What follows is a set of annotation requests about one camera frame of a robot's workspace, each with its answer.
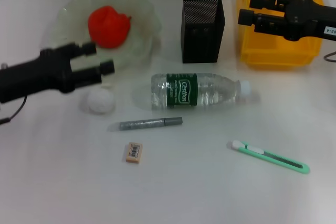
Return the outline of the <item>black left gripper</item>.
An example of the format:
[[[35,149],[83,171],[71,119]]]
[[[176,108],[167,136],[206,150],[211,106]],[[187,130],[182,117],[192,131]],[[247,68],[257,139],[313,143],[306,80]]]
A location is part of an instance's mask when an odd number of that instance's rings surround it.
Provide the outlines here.
[[[1,70],[1,103],[7,103],[45,90],[72,92],[75,88],[102,82],[102,76],[115,73],[113,61],[72,73],[70,59],[97,53],[96,44],[70,44],[44,49],[38,58]]]

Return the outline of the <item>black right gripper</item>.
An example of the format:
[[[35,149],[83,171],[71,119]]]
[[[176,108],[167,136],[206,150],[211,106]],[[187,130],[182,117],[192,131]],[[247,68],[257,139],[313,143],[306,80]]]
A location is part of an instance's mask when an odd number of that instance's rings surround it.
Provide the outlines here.
[[[317,37],[335,41],[335,8],[313,0],[250,0],[250,8],[285,12],[284,17],[256,14],[240,9],[238,24],[254,25],[254,32],[276,35],[290,41]]]

